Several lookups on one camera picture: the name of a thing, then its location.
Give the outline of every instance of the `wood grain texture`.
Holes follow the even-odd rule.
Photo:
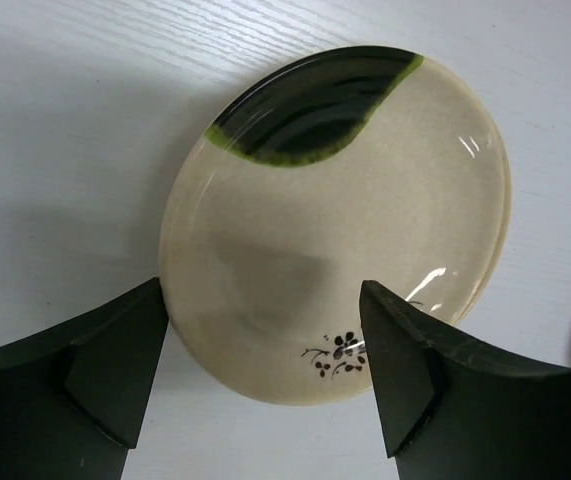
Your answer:
[[[350,44],[457,72],[502,130],[513,210],[462,328],[571,364],[571,2],[0,0],[0,344],[154,275],[165,198],[251,82]],[[170,335],[126,479],[394,478],[373,397],[260,405]]]

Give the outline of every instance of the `cream-colored plate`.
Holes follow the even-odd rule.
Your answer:
[[[309,57],[239,97],[178,174],[160,243],[172,325],[243,395],[353,396],[371,387],[361,282],[457,322],[509,205],[500,134],[450,71],[384,47]]]

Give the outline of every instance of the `ceramic plate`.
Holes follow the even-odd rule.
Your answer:
[[[371,387],[361,282],[457,322],[509,203],[496,125],[449,70],[384,47],[311,56],[227,107],[179,172],[160,243],[172,325],[243,395],[353,396]]]

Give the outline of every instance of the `painted flower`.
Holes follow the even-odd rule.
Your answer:
[[[316,363],[314,364],[314,366],[315,366],[318,370],[320,370],[320,374],[319,374],[319,375],[320,375],[321,377],[324,377],[325,375],[327,375],[327,371],[329,370],[329,367],[330,367],[329,363],[323,363],[323,362],[316,362]]]
[[[357,372],[360,372],[361,370],[363,370],[363,365],[364,365],[365,363],[367,363],[367,360],[365,360],[365,357],[362,356],[362,355],[359,355],[359,356],[356,357],[356,358],[357,358],[357,360],[358,360],[358,363],[360,363],[360,365],[350,365],[350,364],[347,364],[347,365],[345,365],[345,367],[343,367],[343,368],[345,368],[345,371],[346,371],[346,372],[351,372],[352,370],[356,370]]]
[[[354,353],[359,355],[365,353],[364,342],[359,341],[358,338],[354,337],[354,332],[347,332],[345,334],[345,338],[338,335],[334,338],[334,345],[336,345],[336,349],[332,354],[334,360],[340,360],[343,358],[343,355],[351,357]]]

